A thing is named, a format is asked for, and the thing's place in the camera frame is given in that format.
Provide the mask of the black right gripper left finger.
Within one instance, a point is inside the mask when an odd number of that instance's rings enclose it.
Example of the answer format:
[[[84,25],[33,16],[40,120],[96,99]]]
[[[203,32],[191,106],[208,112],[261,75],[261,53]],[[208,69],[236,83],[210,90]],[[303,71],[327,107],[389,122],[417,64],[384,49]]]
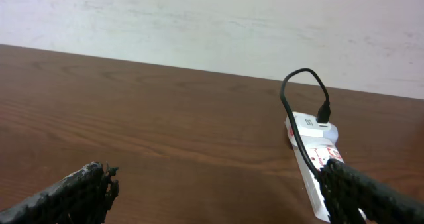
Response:
[[[91,162],[1,211],[1,224],[102,224],[119,194],[117,167]]]

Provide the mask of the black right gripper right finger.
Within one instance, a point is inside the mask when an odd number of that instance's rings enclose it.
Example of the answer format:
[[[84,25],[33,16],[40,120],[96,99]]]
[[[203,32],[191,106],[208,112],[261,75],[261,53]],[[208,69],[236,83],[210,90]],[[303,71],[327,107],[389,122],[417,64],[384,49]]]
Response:
[[[331,223],[423,224],[423,204],[330,159],[318,182]]]

